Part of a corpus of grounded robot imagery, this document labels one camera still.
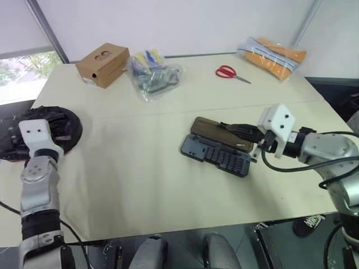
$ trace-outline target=yellow item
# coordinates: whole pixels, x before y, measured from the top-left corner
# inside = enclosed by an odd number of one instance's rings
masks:
[[[156,57],[157,63],[159,63],[159,64],[162,63],[162,58],[156,49],[151,49],[150,53]]]
[[[148,66],[148,64],[147,64],[147,61],[146,61],[146,59],[145,59],[145,57],[144,57],[143,54],[137,53],[137,54],[135,55],[135,58],[136,58],[137,60],[139,60],[140,63],[142,63],[142,65],[146,68],[146,70],[147,70],[148,72],[150,72],[150,68],[149,68],[149,66]]]

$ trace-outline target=scissors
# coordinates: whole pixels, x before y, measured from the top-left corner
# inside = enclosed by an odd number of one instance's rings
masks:
[[[249,84],[252,84],[250,81],[245,80],[242,77],[238,77],[236,71],[230,67],[230,66],[220,66],[216,71],[215,74],[219,77],[224,77],[224,78],[236,78],[238,80],[247,82]]]

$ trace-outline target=paper tag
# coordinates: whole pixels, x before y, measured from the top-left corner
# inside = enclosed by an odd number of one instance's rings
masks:
[[[292,133],[289,135],[288,142],[294,143],[295,140],[296,140],[296,138],[297,138],[297,135],[298,135],[297,132],[292,132]]]
[[[89,78],[82,77],[82,79],[83,79],[87,84],[97,86],[97,84],[96,84],[93,80],[91,80],[91,79],[89,79]]]

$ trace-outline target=cable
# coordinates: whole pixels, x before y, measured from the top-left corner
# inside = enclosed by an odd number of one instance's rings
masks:
[[[74,235],[74,237],[76,237],[77,241],[79,241],[79,245],[81,247],[82,253],[84,254],[88,269],[91,269],[91,264],[90,264],[90,259],[89,256],[86,254],[86,249],[84,246],[84,242],[82,242],[81,238],[77,235],[77,233],[73,230],[73,228],[71,226],[69,226],[69,224],[67,224],[66,222],[64,222],[63,220],[60,220],[61,224],[63,226],[65,226],[66,228],[68,228],[70,230],[70,232],[72,232],[72,234]]]
[[[8,249],[9,249],[9,248],[5,248],[5,249],[3,249],[2,251],[0,251],[0,255],[1,255],[1,254],[4,254]]]
[[[0,206],[2,206],[3,208],[5,209],[8,209],[9,211],[17,214],[17,215],[20,215],[20,211],[8,206],[7,204],[3,203],[2,201],[0,201]],[[67,224],[66,222],[64,222],[63,220],[60,220],[61,224],[63,226],[65,226],[66,228],[68,228],[70,230],[70,232],[74,235],[74,237],[77,239],[77,241],[79,241],[79,245],[82,249],[82,252],[84,254],[84,257],[85,257],[85,260],[86,260],[86,263],[88,265],[88,269],[91,269],[91,265],[90,265],[90,260],[89,260],[89,256],[86,254],[86,249],[85,249],[85,246],[84,246],[84,242],[82,242],[81,238],[78,236],[78,234],[73,230],[73,228],[71,226],[69,226],[69,224]]]
[[[342,224],[339,223],[336,227],[334,227],[334,229],[332,230],[332,232],[329,234],[325,245],[324,245],[324,256],[323,256],[323,263],[324,263],[324,269],[328,269],[328,253],[329,253],[329,246],[330,243],[332,242],[332,239],[335,235],[335,233],[342,227]]]
[[[14,208],[8,206],[7,204],[5,204],[5,203],[3,203],[3,202],[1,202],[1,201],[0,201],[0,206],[2,206],[2,207],[5,208],[5,209],[8,209],[9,211],[11,211],[11,212],[13,212],[13,213],[15,213],[15,214],[17,214],[17,215],[20,215],[20,211],[17,211],[16,209],[14,209]]]
[[[89,246],[88,245],[86,246],[86,254],[89,257]],[[90,266],[91,266],[91,269],[95,269],[95,267],[91,264],[91,261],[90,261]]]
[[[352,132],[345,132],[345,131],[334,131],[334,132],[325,132],[325,133],[321,133],[322,135],[327,135],[327,134],[337,134],[337,135],[349,135],[349,136],[355,136],[357,138],[359,138],[359,134],[356,133],[352,133]],[[342,161],[352,161],[352,160],[359,160],[359,156],[353,156],[353,157],[346,157],[346,158],[340,158],[340,159],[336,159],[336,160],[330,160],[330,161],[325,161],[323,163],[319,163],[319,164],[315,164],[315,165],[308,165],[308,166],[303,166],[303,167],[299,167],[299,168],[279,168],[279,167],[275,167],[272,166],[272,164],[270,164],[268,162],[268,160],[265,157],[265,151],[262,150],[262,159],[263,162],[266,166],[268,166],[269,168],[278,171],[278,172],[284,172],[284,173],[289,173],[289,172],[298,172],[298,171],[306,171],[306,170],[310,170],[310,169],[316,169],[316,168],[320,168],[323,166],[327,166],[327,165],[332,165],[332,164],[336,164]],[[343,178],[346,178],[352,174],[354,174],[355,172],[359,171],[359,165],[357,167],[355,167],[354,169],[352,169],[351,171],[343,174],[343,175],[339,175],[337,177],[334,178],[330,178],[327,180],[324,180],[322,182],[319,183],[319,187],[322,189],[326,189],[326,185],[329,183],[333,183],[336,182],[338,180],[341,180]]]
[[[325,132],[325,133],[321,133],[322,135],[327,135],[328,133],[335,133],[337,135],[349,135],[349,136],[355,136],[359,138],[359,134],[358,133],[353,133],[353,132],[345,132],[345,131],[334,131],[334,132]]]
[[[266,166],[268,166],[269,168],[271,168],[271,169],[273,169],[275,171],[278,171],[278,172],[289,173],[289,172],[299,172],[299,171],[307,171],[307,170],[311,170],[311,169],[317,169],[317,168],[320,168],[320,167],[323,167],[323,166],[332,165],[332,164],[336,164],[336,163],[341,163],[342,161],[357,161],[357,160],[359,160],[359,156],[345,157],[345,158],[325,161],[325,162],[319,163],[319,164],[313,164],[313,165],[296,167],[296,168],[279,168],[279,167],[272,166],[272,164],[270,164],[267,161],[267,159],[265,157],[265,151],[264,150],[262,150],[262,159],[263,159],[264,164]]]
[[[346,178],[352,174],[354,174],[356,171],[359,171],[359,165],[357,167],[355,167],[354,169],[350,170],[349,172],[345,173],[345,174],[342,174],[342,175],[339,175],[337,177],[334,177],[334,178],[329,178],[325,181],[322,181],[319,183],[319,188],[322,188],[322,189],[326,189],[326,185],[329,184],[329,183],[333,183],[335,181],[338,181],[338,180],[341,180],[342,178]]]

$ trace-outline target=clear plastic bag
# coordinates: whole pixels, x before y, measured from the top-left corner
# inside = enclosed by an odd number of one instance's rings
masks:
[[[165,65],[164,58],[153,49],[131,56],[127,72],[141,96],[150,102],[178,86],[182,68],[175,64]]]
[[[265,38],[249,38],[238,45],[237,53],[281,81],[287,80],[307,56],[305,50],[289,49]]]

